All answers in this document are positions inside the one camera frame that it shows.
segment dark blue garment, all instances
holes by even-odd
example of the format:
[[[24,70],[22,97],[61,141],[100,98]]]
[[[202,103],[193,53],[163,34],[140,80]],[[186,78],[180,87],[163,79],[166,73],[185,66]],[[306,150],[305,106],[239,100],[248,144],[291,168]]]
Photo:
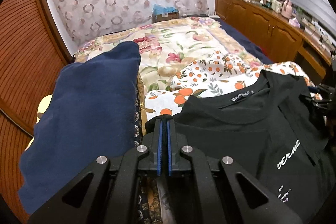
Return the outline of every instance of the dark blue garment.
[[[139,47],[122,42],[85,63],[64,67],[52,100],[20,160],[18,191],[32,214],[98,156],[134,147]]]
[[[221,28],[225,30],[229,36],[237,40],[237,42],[242,45],[250,54],[258,58],[264,64],[273,64],[273,62],[265,54],[263,54],[261,48],[252,43],[241,32],[237,31],[234,27],[225,23],[220,18],[214,18],[214,20],[218,21],[221,24]]]

